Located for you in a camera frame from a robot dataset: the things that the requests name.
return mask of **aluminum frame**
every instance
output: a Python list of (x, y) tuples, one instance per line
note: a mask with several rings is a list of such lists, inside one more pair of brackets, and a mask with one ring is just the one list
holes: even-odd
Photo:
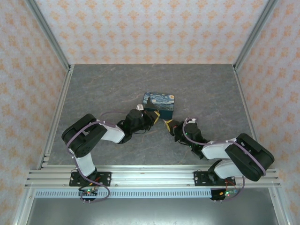
[(248, 119), (250, 130), (251, 130), (252, 138), (257, 141), (257, 136), (256, 136), (256, 133), (255, 133), (255, 129), (254, 129), (251, 117), (250, 117), (250, 113), (249, 113), (249, 110), (248, 110), (248, 106), (247, 106), (247, 102), (246, 102), (246, 99), (245, 99), (245, 95), (244, 95), (242, 86), (240, 84), (240, 79), (239, 79), (238, 71), (235, 70), (234, 65), (232, 65), (232, 68), (233, 68), (233, 73), (234, 73), (234, 76), (235, 76), (236, 83), (237, 83), (239, 91), (240, 91), (240, 97), (242, 98), (242, 102), (243, 102), (243, 105), (244, 105), (244, 109), (245, 109), (245, 112), (246, 112), (246, 116), (247, 116), (247, 119)]
[(71, 65), (70, 69), (68, 69), (66, 71), (64, 82), (63, 82), (62, 88), (60, 90), (60, 96), (59, 96), (59, 99), (56, 104), (55, 113), (52, 118), (51, 127), (50, 127), (49, 133), (47, 135), (48, 138), (47, 138), (46, 144), (44, 146), (44, 153), (41, 155), (41, 157), (39, 159), (39, 163), (37, 165), (38, 170), (42, 167), (42, 163), (44, 161), (45, 155), (49, 155), (51, 152), (51, 149), (53, 146), (53, 141), (55, 138), (55, 133), (56, 133), (56, 130), (58, 127), (58, 123), (60, 121), (60, 115), (61, 115), (62, 108), (63, 108), (64, 102), (66, 99), (68, 87), (69, 87), (69, 84), (71, 81), (73, 69), (74, 69), (74, 65)]
[(245, 45), (243, 46), (235, 64), (234, 64), (234, 69), (239, 70), (241, 65), (243, 64), (243, 61), (249, 54), (254, 42), (256, 41), (258, 35), (260, 34), (261, 30), (263, 29), (264, 25), (266, 24), (269, 16), (273, 12), (273, 8), (275, 7), (276, 3), (278, 0), (269, 0), (268, 3), (266, 4), (265, 8), (262, 11), (261, 16), (259, 17), (258, 21), (256, 22), (254, 28), (252, 29)]
[(49, 40), (53, 50), (57, 54), (61, 64), (65, 69), (70, 68), (70, 64), (62, 51), (58, 41), (56, 40), (54, 34), (52, 33), (49, 24), (47, 23), (46, 19), (44, 18), (41, 10), (39, 9), (35, 0), (25, 0), (27, 2), (28, 7), (32, 11), (33, 15), (35, 16), (38, 24), (40, 25), (41, 29), (43, 30), (44, 34), (46, 35), (47, 39)]
[[(33, 203), (34, 194), (37, 189), (77, 189), (68, 185), (70, 178), (70, 171), (75, 169), (74, 165), (48, 165), (51, 148), (59, 122), (63, 103), (67, 94), (68, 86), (70, 83), (71, 70), (66, 76), (63, 89), (61, 91), (60, 99), (57, 104), (55, 116), (51, 127), (51, 132), (45, 147), (45, 156), (40, 163), (38, 170), (31, 170), (26, 181), (25, 188), (27, 189), (18, 213), (15, 219), (15, 225), (26, 224), (29, 218), (30, 210)], [(246, 102), (243, 98), (243, 92), (238, 80), (238, 74), (234, 71), (237, 79), (240, 94), (242, 96), (243, 104), (246, 110), (247, 118), (250, 126), (252, 126), (251, 118)], [(254, 138), (255, 131), (252, 127), (252, 135)], [(208, 170), (207, 165), (98, 165), (99, 171), (111, 171), (113, 173), (110, 189), (186, 189), (192, 190), (195, 188), (212, 188), (195, 187), (193, 172), (196, 170)], [(236, 178), (237, 186), (242, 185), (241, 177)], [(281, 180), (278, 178), (278, 172), (275, 169), (267, 170), (267, 176), (262, 177), (258, 182), (253, 182), (246, 179), (245, 188), (268, 188), (270, 195), (279, 195), (281, 193)], [(280, 225), (292, 225), (291, 219), (288, 215), (286, 204), (283, 198), (272, 199), (276, 216)]]
[(279, 225), (296, 224), (295, 221), (293, 222), (291, 214), (288, 210), (284, 190), (282, 188), (270, 187), (269, 193)]

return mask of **floral wallpaper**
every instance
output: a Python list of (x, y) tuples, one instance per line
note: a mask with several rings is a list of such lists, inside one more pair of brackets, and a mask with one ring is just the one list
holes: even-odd
[(275, 156), (295, 221), (300, 221), (299, 62), (300, 4), (279, 0), (239, 77), (259, 141)]
[(24, 0), (0, 2), (0, 224), (12, 224), (65, 70)]
[(267, 0), (37, 0), (71, 64), (234, 63)]

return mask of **starry night painting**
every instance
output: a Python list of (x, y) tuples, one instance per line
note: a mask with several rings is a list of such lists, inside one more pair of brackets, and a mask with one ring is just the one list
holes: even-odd
[(142, 104), (144, 108), (173, 111), (174, 100), (174, 95), (146, 92)]

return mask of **gray table surface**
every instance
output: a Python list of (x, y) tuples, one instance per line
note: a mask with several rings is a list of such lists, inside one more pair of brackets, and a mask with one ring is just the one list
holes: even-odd
[[(147, 91), (175, 95), (173, 119), (199, 118), (204, 138), (225, 140), (250, 133), (240, 92), (229, 64), (75, 65), (55, 135), (50, 165), (73, 165), (61, 139), (63, 131), (87, 113), (100, 119), (107, 111), (134, 109)], [(107, 114), (117, 123), (125, 114)], [(188, 146), (173, 141), (162, 120), (126, 144), (100, 141), (93, 149), (96, 165), (211, 164)]]

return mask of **black bracket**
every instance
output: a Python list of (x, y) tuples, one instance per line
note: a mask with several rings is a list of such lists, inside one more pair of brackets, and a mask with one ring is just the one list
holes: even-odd
[[(111, 185), (112, 181), (112, 172), (97, 172), (96, 174), (96, 179), (98, 183), (104, 184), (105, 186), (109, 187)], [(69, 186), (70, 187), (84, 187), (84, 186), (89, 186), (90, 183), (85, 180), (78, 171), (73, 171), (71, 172), (71, 177), (70, 177), (70, 182)]]
[(194, 183), (195, 186), (233, 186), (230, 182), (226, 184), (226, 180), (232, 182), (234, 185), (235, 179), (228, 177), (226, 179), (211, 180), (208, 171), (195, 171), (194, 172)]

